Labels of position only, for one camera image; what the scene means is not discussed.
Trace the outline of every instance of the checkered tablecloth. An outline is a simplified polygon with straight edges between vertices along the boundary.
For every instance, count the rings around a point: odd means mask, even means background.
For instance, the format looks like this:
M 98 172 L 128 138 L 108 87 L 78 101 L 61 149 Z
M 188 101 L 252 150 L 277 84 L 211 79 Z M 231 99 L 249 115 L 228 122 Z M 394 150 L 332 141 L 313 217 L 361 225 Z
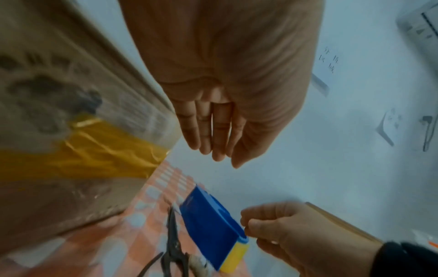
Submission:
M 192 177 L 165 161 L 124 213 L 8 254 L 0 260 L 0 276 L 136 277 L 156 254 L 166 251 L 167 209 L 170 203 L 181 203 L 194 186 Z M 200 256 L 178 214 L 177 224 L 183 252 Z M 147 276 L 163 276 L 159 262 Z M 181 276 L 174 263 L 172 276 Z M 227 276 L 250 274 L 242 261 Z

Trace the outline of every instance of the yellow tape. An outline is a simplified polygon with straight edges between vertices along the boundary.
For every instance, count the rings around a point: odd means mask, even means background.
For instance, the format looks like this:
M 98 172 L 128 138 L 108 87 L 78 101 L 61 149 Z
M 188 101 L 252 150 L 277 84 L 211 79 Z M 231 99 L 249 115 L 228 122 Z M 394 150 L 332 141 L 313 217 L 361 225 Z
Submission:
M 236 242 L 236 244 L 233 246 L 233 249 L 231 249 L 231 251 L 229 252 L 224 263 L 221 265 L 220 271 L 225 273 L 232 273 L 242 260 L 249 246 L 250 245 L 248 243 L 243 244 L 240 242 Z
M 52 153 L 1 150 L 0 181 L 149 178 L 169 152 L 91 116 L 82 116 L 71 129 Z

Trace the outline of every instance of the black sleeve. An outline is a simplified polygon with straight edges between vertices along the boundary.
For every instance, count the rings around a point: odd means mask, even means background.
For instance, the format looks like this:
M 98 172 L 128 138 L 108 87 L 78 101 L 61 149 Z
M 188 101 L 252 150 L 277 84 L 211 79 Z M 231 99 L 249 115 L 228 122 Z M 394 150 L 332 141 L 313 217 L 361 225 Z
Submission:
M 403 242 L 387 242 L 375 256 L 370 277 L 438 276 L 438 253 Z

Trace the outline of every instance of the white wall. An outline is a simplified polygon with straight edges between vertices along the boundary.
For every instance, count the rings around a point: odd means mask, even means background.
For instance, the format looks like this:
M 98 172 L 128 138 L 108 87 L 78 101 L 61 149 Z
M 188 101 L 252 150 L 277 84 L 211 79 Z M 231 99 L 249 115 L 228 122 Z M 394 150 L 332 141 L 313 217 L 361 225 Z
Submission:
M 80 2 L 145 70 L 115 20 L 117 2 Z M 236 219 L 247 206 L 298 198 L 384 240 L 410 239 L 413 228 L 438 235 L 438 138 L 423 153 L 390 147 L 375 132 L 393 106 L 412 122 L 438 112 L 436 78 L 395 25 L 405 2 L 327 0 L 322 36 L 343 55 L 336 84 L 327 98 L 309 88 L 302 112 L 267 154 L 234 170 L 229 160 L 213 162 L 181 140 L 168 161 L 206 185 Z M 404 139 L 418 136 L 414 129 Z M 290 273 L 254 245 L 246 260 L 254 276 Z

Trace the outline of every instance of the pliers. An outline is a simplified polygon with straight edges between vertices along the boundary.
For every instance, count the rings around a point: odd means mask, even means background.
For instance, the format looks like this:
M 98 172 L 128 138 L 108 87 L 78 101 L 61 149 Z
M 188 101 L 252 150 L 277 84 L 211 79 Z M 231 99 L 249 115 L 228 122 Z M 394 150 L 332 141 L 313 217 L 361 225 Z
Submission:
M 182 277 L 189 277 L 188 275 L 188 254 L 184 254 L 181 249 L 181 243 L 178 239 L 177 221 L 175 219 L 175 211 L 173 207 L 169 209 L 169 217 L 167 219 L 167 249 L 166 252 L 161 252 L 156 255 L 138 274 L 137 277 L 143 277 L 146 271 L 161 258 L 161 267 L 163 269 L 164 277 L 172 277 L 170 273 L 170 263 L 177 263 L 182 269 Z

